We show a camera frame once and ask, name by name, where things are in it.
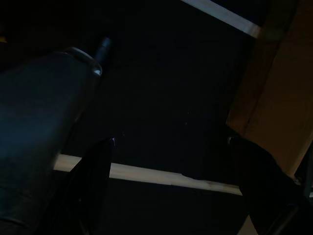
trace black fabric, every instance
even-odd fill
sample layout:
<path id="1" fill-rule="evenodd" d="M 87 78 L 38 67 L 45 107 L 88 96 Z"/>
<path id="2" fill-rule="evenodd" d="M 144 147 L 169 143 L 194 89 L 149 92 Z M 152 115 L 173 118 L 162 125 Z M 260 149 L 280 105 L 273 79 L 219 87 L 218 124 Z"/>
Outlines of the black fabric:
<path id="1" fill-rule="evenodd" d="M 241 196 L 109 180 L 107 235 L 236 235 L 247 212 Z"/>
<path id="2" fill-rule="evenodd" d="M 14 228 L 0 234 L 34 229 L 55 157 L 87 97 L 89 70 L 54 53 L 0 74 L 0 220 Z"/>
<path id="3" fill-rule="evenodd" d="M 235 137 L 231 153 L 239 175 L 239 186 L 251 220 L 259 234 L 271 235 L 271 227 L 281 227 L 280 235 L 312 234 L 313 208 L 297 186 L 279 168 L 274 158 L 258 145 Z"/>
<path id="4" fill-rule="evenodd" d="M 113 162 L 235 183 L 224 123 L 254 39 L 179 0 L 91 10 L 86 35 L 107 29 L 111 63 L 65 153 L 115 136 Z"/>
<path id="5" fill-rule="evenodd" d="M 112 140 L 104 140 L 93 144 L 65 176 L 40 221 L 36 235 L 98 234 L 99 224 L 104 218 L 113 143 Z"/>

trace dark background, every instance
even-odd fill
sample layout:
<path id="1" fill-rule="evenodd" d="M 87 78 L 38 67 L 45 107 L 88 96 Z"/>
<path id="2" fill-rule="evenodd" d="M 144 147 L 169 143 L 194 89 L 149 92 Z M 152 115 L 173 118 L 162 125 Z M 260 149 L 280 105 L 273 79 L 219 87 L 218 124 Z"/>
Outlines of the dark background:
<path id="1" fill-rule="evenodd" d="M 262 26 L 269 0 L 214 0 Z M 255 40 L 179 0 L 27 1 L 2 15 L 2 69 L 112 39 L 103 83 L 64 153 L 116 137 L 113 162 L 237 184 L 225 125 Z M 240 196 L 110 180 L 106 234 L 237 234 Z"/>

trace brown surface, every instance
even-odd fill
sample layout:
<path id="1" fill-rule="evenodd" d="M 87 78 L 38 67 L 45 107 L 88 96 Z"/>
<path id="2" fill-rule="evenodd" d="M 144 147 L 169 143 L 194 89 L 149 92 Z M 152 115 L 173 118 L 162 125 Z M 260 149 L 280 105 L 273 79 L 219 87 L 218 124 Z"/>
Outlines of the brown surface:
<path id="1" fill-rule="evenodd" d="M 285 18 L 286 28 L 292 11 L 289 16 L 285 13 L 280 19 Z M 282 170 L 292 176 L 313 140 L 313 2 L 300 1 L 280 45 L 282 34 L 271 31 L 271 25 L 279 21 L 277 18 L 271 21 L 273 15 L 275 7 L 227 124 L 270 152 Z"/>

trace cardboard box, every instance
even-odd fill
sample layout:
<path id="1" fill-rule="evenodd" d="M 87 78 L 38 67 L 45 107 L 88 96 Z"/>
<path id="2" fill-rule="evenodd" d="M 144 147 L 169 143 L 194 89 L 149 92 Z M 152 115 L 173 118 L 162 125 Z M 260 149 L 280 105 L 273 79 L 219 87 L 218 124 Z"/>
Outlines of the cardboard box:
<path id="1" fill-rule="evenodd" d="M 275 2 L 227 125 L 294 175 L 313 140 L 313 1 Z"/>

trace dark floor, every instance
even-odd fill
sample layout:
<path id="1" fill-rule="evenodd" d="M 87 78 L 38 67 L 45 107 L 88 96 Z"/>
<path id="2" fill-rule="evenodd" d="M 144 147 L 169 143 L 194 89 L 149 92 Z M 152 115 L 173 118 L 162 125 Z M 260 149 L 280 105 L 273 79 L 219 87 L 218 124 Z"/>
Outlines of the dark floor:
<path id="1" fill-rule="evenodd" d="M 254 39 L 179 0 L 120 4 L 103 20 L 105 82 L 65 153 L 114 136 L 114 162 L 235 183 L 224 123 Z"/>
<path id="2" fill-rule="evenodd" d="M 81 156 L 113 136 L 115 163 L 237 183 L 224 123 L 253 38 L 179 0 L 49 2 L 49 12 L 20 7 L 24 29 L 7 16 L 11 38 L 25 38 L 12 61 L 113 41 L 104 82 L 64 153 Z M 269 1 L 214 2 L 262 25 Z M 120 180 L 108 191 L 106 234 L 235 235 L 246 216 L 242 198 L 223 193 Z"/>

